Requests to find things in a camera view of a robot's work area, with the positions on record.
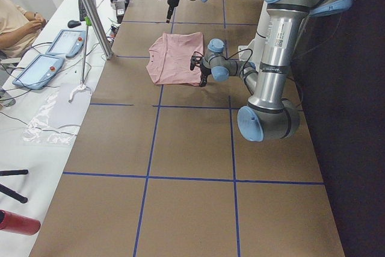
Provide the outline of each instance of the keyboard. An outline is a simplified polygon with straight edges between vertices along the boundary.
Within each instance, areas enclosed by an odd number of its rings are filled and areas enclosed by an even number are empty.
[[[87,16],[87,12],[85,10],[85,7],[84,7],[82,0],[78,0],[78,2],[79,2],[79,20],[84,21],[85,17]]]

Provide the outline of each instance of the red water bottle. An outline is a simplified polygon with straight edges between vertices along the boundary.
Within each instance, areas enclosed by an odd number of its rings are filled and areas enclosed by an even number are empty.
[[[34,235],[39,229],[39,220],[0,210],[0,230],[23,235]]]

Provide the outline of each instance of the tablet screen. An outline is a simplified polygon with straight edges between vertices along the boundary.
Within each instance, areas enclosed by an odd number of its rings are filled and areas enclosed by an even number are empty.
[[[69,54],[81,35],[79,31],[63,31],[50,50],[53,54]]]
[[[23,85],[36,84],[57,61],[57,58],[41,55],[18,79]]]

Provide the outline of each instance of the person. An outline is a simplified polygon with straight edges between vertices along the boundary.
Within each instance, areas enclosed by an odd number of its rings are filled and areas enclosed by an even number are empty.
[[[46,23],[40,13],[0,0],[0,51],[7,57],[21,57]]]

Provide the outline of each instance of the black stand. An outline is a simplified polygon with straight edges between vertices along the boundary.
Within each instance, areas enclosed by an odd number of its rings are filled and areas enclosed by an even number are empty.
[[[27,174],[28,174],[28,170],[0,171],[0,176],[14,176],[14,175],[27,175]],[[20,203],[27,203],[28,201],[28,198],[23,197],[20,194],[17,194],[15,191],[9,189],[8,187],[2,184],[0,184],[0,192],[14,198],[15,200],[18,200]]]

